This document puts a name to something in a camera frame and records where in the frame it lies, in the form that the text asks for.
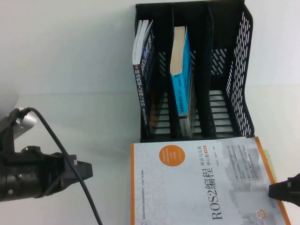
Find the blue book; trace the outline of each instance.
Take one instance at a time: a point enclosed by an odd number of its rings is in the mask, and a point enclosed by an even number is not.
[[[191,55],[186,27],[174,28],[174,41],[170,64],[172,84],[183,137],[193,135],[195,116],[195,90],[192,78]]]

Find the white table surface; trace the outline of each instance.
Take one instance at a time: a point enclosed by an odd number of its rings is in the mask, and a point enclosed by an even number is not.
[[[246,102],[278,181],[300,173],[300,87],[248,87]],[[86,184],[103,224],[130,224],[130,143],[138,143],[140,136],[137,94],[24,96],[16,105],[28,106],[44,115],[69,154],[92,163],[94,176]],[[16,151],[28,145],[46,154],[59,151],[40,122],[15,141]],[[300,208],[285,206],[291,223],[298,224]],[[0,217],[1,224],[96,224],[79,183],[41,199],[2,202]]]

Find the orange book edge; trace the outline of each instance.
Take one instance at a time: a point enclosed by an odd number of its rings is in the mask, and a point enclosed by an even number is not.
[[[264,154],[261,142],[259,141],[258,137],[255,137],[256,145],[258,147],[259,153],[261,154],[263,164],[266,168],[268,177],[270,179],[271,184],[275,184],[275,179],[271,172],[270,166],[268,164],[267,158]],[[131,144],[131,225],[135,225],[135,164],[134,164],[134,148],[135,145]],[[282,201],[277,201],[281,213],[284,217],[286,225],[291,225],[290,219],[286,213],[285,206],[283,205]]]
[[[262,157],[262,161],[263,161],[263,164],[264,164],[264,167],[266,168],[267,170],[267,174],[268,174],[268,177],[270,179],[270,182],[271,184],[275,184],[275,179],[273,177],[273,174],[272,174],[272,171],[270,169],[270,166],[269,166],[269,163],[267,161],[267,158],[266,158],[266,155],[264,154],[264,151],[263,151],[263,148],[262,148],[262,145],[261,145],[261,142],[259,141],[259,138],[258,137],[255,137],[255,141],[256,141],[256,145],[258,147],[258,150],[259,150],[259,153],[261,154],[261,157]],[[287,216],[287,213],[286,213],[286,210],[285,210],[285,206],[283,205],[283,202],[282,201],[277,201],[278,202],[278,205],[279,205],[279,208],[281,210],[281,213],[283,215],[283,218],[285,219],[285,223],[287,225],[291,225],[291,222],[290,222],[290,219],[289,217]]]

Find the black cable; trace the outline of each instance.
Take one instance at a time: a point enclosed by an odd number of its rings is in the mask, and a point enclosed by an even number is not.
[[[42,116],[42,114],[36,110],[35,108],[31,108],[31,107],[28,107],[28,108],[25,108],[23,110],[21,110],[21,114],[23,115],[26,115],[28,114],[29,112],[34,112],[37,117],[41,120],[42,124],[45,126],[46,130],[49,132],[49,134],[51,135],[51,137],[53,138],[53,140],[55,141],[55,143],[57,144],[57,146],[59,147],[59,149],[61,150],[63,156],[65,157],[65,159],[67,160],[68,164],[70,165],[71,169],[73,170],[73,172],[75,173],[79,183],[81,184],[88,200],[89,200],[89,203],[90,203],[90,206],[94,212],[94,215],[95,215],[95,218],[98,222],[99,225],[103,225],[102,222],[101,222],[101,219],[99,217],[99,214],[97,212],[97,209],[96,209],[96,206],[94,204],[94,201],[90,195],[90,192],[88,190],[88,188],[86,187],[83,179],[81,178],[80,174],[78,173],[77,169],[75,168],[74,164],[70,161],[69,159],[69,154],[67,153],[66,149],[64,148],[64,146],[61,144],[61,142],[59,141],[59,139],[57,138],[57,136],[55,135],[55,133],[52,131],[51,127],[49,126],[49,124],[46,122],[46,120],[44,119],[44,117]]]

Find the silver metal part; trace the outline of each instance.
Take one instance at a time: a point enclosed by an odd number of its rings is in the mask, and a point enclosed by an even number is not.
[[[25,132],[34,127],[37,123],[37,118],[34,113],[28,113],[23,119],[17,119],[14,126],[14,139],[23,135]]]

